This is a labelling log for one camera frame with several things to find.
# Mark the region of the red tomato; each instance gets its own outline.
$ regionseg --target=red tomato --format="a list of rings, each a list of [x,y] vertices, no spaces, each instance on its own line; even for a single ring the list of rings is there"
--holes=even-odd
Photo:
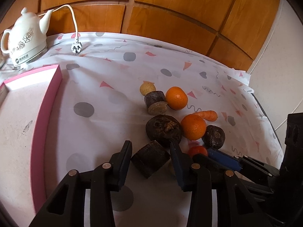
[[[195,146],[191,147],[187,154],[192,158],[196,154],[203,154],[205,156],[208,156],[207,150],[203,146]]]

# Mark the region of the metal screw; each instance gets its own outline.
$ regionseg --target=metal screw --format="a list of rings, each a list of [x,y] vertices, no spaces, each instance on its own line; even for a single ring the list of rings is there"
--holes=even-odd
[[[227,176],[229,176],[229,177],[232,177],[232,176],[234,175],[234,172],[233,172],[233,171],[230,171],[230,170],[227,170],[227,171],[225,172],[225,174],[226,174]]]
[[[70,170],[69,171],[69,175],[70,176],[74,176],[74,175],[76,175],[77,174],[77,171],[76,170]]]
[[[102,165],[102,167],[103,167],[104,169],[109,169],[111,166],[112,166],[112,165],[111,165],[110,163],[104,163],[104,164]]]
[[[191,164],[191,168],[200,169],[200,165],[198,163],[193,163],[193,164]]]

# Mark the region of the carrot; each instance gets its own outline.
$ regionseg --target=carrot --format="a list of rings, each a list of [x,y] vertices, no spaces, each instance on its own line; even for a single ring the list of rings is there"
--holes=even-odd
[[[212,121],[212,122],[216,121],[218,118],[218,114],[212,110],[196,112],[194,114],[200,116],[201,118],[204,118],[207,121]]]

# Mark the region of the electric kettle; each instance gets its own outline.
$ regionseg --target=electric kettle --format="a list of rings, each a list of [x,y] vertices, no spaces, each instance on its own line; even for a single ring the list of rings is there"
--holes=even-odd
[[[9,54],[14,66],[28,62],[46,48],[46,32],[54,9],[46,12],[43,18],[23,8],[21,16],[12,29],[6,29],[1,39],[1,51]],[[9,33],[8,49],[4,37]]]

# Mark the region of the kettle lid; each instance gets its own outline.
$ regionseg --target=kettle lid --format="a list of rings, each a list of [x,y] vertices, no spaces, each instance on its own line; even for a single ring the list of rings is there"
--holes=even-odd
[[[15,25],[20,24],[20,23],[24,22],[27,19],[30,19],[30,18],[33,18],[33,17],[37,16],[32,12],[28,12],[26,7],[22,9],[21,14],[22,15],[16,20]]]

